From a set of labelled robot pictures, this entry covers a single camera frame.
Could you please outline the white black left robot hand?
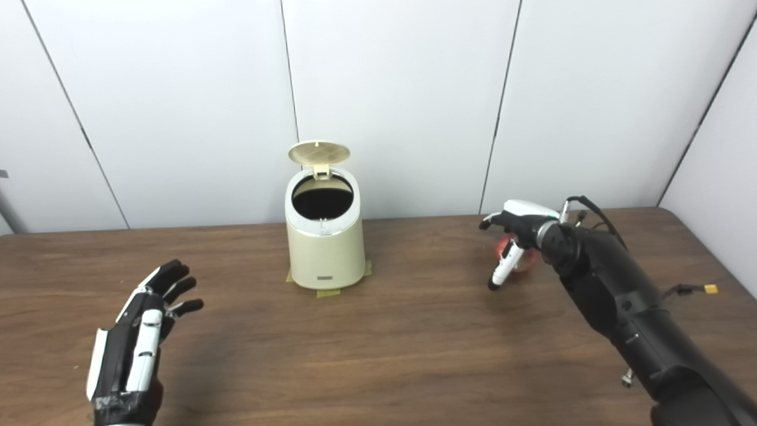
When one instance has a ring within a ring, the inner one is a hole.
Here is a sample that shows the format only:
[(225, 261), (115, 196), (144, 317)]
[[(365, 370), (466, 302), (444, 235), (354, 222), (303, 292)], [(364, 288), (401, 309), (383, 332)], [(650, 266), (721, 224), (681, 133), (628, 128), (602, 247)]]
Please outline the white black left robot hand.
[(132, 291), (114, 324), (98, 329), (86, 381), (94, 425), (152, 425), (163, 403), (161, 345), (176, 321), (201, 310), (178, 302), (197, 280), (178, 259), (157, 267)]

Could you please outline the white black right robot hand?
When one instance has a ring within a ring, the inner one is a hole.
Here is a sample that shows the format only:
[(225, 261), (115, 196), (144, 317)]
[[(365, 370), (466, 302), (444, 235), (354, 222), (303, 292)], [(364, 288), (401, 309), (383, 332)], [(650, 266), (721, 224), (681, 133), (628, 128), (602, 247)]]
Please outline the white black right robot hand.
[(504, 202), (500, 212), (484, 217), (479, 223), (479, 229), (487, 230), (492, 225), (497, 225), (503, 227), (505, 233), (496, 248), (498, 264), (487, 287), (491, 291), (497, 291), (512, 273), (530, 269), (540, 256), (543, 231), (560, 221), (558, 211), (518, 199)]

